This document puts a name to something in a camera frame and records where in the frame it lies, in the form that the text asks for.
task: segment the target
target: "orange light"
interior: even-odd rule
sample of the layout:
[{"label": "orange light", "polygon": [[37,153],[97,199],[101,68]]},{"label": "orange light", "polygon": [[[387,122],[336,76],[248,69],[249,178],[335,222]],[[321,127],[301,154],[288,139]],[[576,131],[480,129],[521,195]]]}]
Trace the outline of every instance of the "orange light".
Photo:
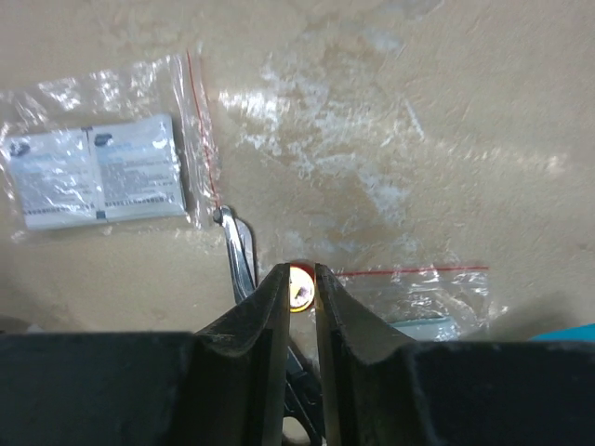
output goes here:
[{"label": "orange light", "polygon": [[289,310],[299,313],[314,302],[313,269],[293,264],[289,269]]}]

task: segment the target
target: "white packet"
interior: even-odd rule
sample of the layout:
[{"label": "white packet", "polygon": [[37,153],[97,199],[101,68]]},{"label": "white packet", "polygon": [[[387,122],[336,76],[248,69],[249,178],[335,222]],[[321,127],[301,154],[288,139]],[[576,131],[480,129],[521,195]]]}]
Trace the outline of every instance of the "white packet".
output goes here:
[{"label": "white packet", "polygon": [[183,216],[171,117],[7,138],[0,148],[29,230]]},{"label": "white packet", "polygon": [[[89,231],[55,230],[74,226],[103,234],[210,226],[220,172],[199,58],[197,47],[0,91],[0,208],[8,204],[12,240]],[[104,164],[94,146],[101,134],[116,146]],[[151,150],[149,141],[166,143]],[[167,218],[146,218],[155,216]]]},{"label": "white packet", "polygon": [[171,118],[161,114],[128,125],[100,125],[88,131],[97,162],[98,209],[108,221],[183,216]]}]

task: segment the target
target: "black plastic part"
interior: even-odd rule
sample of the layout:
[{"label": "black plastic part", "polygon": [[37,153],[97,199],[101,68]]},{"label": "black plastic part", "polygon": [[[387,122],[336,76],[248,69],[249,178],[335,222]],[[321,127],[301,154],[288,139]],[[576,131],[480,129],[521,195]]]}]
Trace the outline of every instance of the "black plastic part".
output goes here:
[{"label": "black plastic part", "polygon": [[198,334],[0,337],[0,445],[282,440],[289,265]]},{"label": "black plastic part", "polygon": [[330,446],[595,444],[595,344],[415,343],[316,280]]},{"label": "black plastic part", "polygon": [[324,438],[323,394],[318,378],[308,371],[287,373],[285,416],[296,418],[311,446],[321,446]]}]

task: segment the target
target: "metal pliers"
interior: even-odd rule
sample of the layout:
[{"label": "metal pliers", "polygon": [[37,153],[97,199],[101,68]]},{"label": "metal pliers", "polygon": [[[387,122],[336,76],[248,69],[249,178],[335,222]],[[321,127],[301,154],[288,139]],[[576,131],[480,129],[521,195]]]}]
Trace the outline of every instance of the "metal pliers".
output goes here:
[{"label": "metal pliers", "polygon": [[[228,206],[218,208],[213,218],[225,230],[231,284],[236,304],[256,289],[255,256],[250,228],[235,218]],[[323,444],[323,392],[316,375],[304,367],[291,347],[287,352],[284,416],[296,418],[312,446]]]}]

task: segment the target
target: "tan surface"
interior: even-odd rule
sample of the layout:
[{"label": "tan surface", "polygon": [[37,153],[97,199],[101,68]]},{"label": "tan surface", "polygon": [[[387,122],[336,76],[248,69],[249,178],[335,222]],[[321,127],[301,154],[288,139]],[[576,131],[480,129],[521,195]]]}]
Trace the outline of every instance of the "tan surface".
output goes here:
[{"label": "tan surface", "polygon": [[[508,335],[593,321],[592,2],[399,3],[5,0],[0,87],[202,40],[221,189],[263,268],[481,261]],[[0,313],[48,330],[196,330],[231,306],[218,230],[3,235]]]}]

